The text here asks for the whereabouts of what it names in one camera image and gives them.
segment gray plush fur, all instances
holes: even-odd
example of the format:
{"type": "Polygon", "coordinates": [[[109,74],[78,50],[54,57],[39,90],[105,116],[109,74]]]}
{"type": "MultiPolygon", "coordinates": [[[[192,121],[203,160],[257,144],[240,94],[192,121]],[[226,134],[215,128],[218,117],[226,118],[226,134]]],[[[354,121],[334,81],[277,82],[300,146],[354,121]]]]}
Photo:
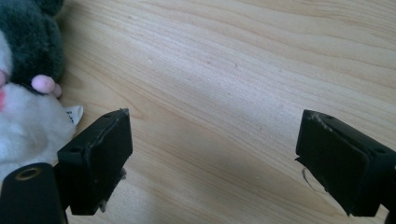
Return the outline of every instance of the gray plush fur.
{"type": "Polygon", "coordinates": [[[64,69],[61,34],[53,19],[63,0],[0,0],[0,31],[12,53],[9,81],[30,87],[42,74],[59,79],[64,69]]]}

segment black clamp jaw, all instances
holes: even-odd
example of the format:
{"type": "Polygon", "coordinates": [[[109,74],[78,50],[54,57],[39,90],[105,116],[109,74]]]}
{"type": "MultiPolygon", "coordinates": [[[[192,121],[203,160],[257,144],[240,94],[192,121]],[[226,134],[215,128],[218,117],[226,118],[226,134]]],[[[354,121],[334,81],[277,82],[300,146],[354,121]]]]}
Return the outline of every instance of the black clamp jaw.
{"type": "Polygon", "coordinates": [[[94,215],[126,173],[132,155],[128,109],[103,115],[58,151],[59,163],[24,166],[6,177],[0,223],[64,224],[73,215],[94,215]]]}
{"type": "Polygon", "coordinates": [[[334,117],[305,110],[296,153],[348,215],[389,210],[396,223],[396,152],[334,117]]]}

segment table surface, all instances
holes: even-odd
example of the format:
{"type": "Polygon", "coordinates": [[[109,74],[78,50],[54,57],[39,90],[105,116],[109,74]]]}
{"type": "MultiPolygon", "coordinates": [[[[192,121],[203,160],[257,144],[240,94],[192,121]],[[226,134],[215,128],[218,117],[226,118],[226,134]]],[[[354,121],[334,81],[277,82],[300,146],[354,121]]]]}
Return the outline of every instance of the table surface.
{"type": "Polygon", "coordinates": [[[396,2],[66,0],[64,105],[131,110],[104,214],[70,223],[383,223],[311,189],[304,109],[396,148],[396,2]]]}

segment stuffed animal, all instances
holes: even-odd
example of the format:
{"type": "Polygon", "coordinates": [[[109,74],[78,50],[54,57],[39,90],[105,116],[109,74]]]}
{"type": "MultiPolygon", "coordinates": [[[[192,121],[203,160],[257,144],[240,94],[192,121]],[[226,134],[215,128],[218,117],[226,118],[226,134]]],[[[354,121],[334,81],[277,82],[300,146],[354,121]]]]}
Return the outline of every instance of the stuffed animal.
{"type": "Polygon", "coordinates": [[[64,55],[53,17],[62,5],[0,0],[0,183],[23,165],[54,164],[75,133],[56,99],[64,55]]]}

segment wooden table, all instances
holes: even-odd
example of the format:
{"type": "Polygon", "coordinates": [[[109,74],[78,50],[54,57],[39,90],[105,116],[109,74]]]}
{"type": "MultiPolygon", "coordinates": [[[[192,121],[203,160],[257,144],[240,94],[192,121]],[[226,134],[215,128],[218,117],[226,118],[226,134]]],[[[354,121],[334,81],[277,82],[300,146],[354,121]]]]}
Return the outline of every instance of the wooden table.
{"type": "Polygon", "coordinates": [[[396,148],[396,2],[66,0],[64,105],[131,110],[104,214],[70,223],[383,223],[295,161],[304,109],[396,148]]]}

